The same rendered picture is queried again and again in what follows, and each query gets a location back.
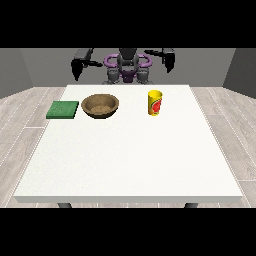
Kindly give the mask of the green square pad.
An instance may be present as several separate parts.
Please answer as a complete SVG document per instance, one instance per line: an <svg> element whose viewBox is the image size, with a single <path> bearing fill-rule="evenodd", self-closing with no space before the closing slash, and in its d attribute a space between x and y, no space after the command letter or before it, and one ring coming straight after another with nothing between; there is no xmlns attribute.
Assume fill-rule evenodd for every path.
<svg viewBox="0 0 256 256"><path fill-rule="evenodd" d="M47 114L47 119L73 119L75 117L78 101L54 101Z"/></svg>

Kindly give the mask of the brown wooden bowl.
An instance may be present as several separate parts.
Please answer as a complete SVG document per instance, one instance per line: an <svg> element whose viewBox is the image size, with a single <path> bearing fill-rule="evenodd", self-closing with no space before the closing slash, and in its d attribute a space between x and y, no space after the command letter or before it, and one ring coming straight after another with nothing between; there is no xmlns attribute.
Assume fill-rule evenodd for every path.
<svg viewBox="0 0 256 256"><path fill-rule="evenodd" d="M119 107L119 100L111 94L93 94L81 103L82 110L94 119L111 117Z"/></svg>

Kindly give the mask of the yellow cup with melon print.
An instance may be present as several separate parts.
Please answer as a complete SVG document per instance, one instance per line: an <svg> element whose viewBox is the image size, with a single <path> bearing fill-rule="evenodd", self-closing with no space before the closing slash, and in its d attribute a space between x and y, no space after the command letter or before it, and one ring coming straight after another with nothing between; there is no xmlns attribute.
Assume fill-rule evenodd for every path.
<svg viewBox="0 0 256 256"><path fill-rule="evenodd" d="M160 112L162 103L162 92L159 90L151 90L148 92L148 114L157 116Z"/></svg>

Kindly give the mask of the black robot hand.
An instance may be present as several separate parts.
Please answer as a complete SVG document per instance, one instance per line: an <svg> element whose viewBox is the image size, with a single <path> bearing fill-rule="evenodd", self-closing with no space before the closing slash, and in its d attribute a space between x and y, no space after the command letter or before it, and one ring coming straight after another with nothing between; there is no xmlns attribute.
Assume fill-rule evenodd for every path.
<svg viewBox="0 0 256 256"><path fill-rule="evenodd" d="M84 60L84 59L73 59L71 61L71 71L75 80L79 79L83 69L88 66L102 67L103 64L97 61L90 61L90 60Z"/></svg>
<svg viewBox="0 0 256 256"><path fill-rule="evenodd" d="M164 54L161 51L156 50L145 50L145 53L152 56L157 56L162 58L162 63L165 65L165 68L167 69L167 72L170 73L172 69L174 68L175 64L175 53L174 54Z"/></svg>

